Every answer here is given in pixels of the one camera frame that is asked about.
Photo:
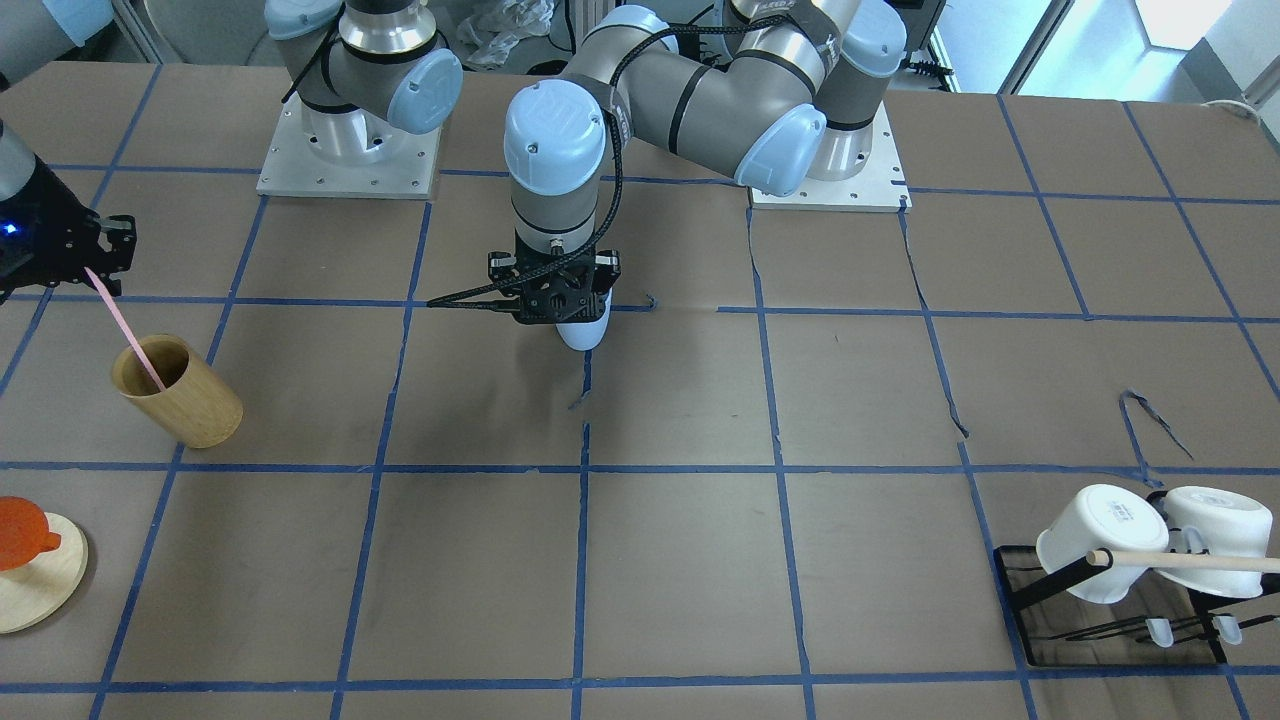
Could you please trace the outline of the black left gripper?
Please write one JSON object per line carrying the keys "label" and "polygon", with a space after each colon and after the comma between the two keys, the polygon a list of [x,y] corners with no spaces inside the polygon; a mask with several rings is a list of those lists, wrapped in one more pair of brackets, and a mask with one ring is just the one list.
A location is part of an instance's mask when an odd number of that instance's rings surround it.
{"label": "black left gripper", "polygon": [[585,254],[558,270],[500,291],[499,313],[522,324],[590,323],[605,315],[605,296],[620,278],[620,254]]}

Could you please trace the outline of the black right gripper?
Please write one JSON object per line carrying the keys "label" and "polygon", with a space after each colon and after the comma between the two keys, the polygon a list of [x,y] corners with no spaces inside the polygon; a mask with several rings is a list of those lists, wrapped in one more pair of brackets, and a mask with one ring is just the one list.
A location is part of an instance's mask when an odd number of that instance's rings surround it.
{"label": "black right gripper", "polygon": [[114,273],[131,269],[137,245],[132,215],[101,217],[83,205],[38,156],[3,159],[3,300],[28,286],[101,281],[122,295]]}

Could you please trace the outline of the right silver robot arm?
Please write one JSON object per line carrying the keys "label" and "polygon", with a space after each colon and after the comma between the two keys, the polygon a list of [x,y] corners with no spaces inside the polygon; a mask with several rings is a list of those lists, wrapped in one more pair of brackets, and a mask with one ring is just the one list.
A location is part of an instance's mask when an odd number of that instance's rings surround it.
{"label": "right silver robot arm", "polygon": [[[439,131],[463,69],[424,1],[269,1],[269,37],[291,87],[259,192],[333,199],[426,199]],[[78,200],[9,126],[1,140],[3,295],[99,282],[122,291],[134,218]]]}

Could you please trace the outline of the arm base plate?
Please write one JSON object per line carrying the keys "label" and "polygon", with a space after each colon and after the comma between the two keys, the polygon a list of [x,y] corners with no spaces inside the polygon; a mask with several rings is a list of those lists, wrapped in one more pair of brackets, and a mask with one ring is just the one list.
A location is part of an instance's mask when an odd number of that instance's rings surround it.
{"label": "arm base plate", "polygon": [[909,211],[913,206],[884,105],[855,131],[827,129],[805,179],[786,197],[750,192],[751,206],[813,211]]}
{"label": "arm base plate", "polygon": [[429,200],[442,132],[411,135],[364,110],[284,104],[257,193],[280,197]]}

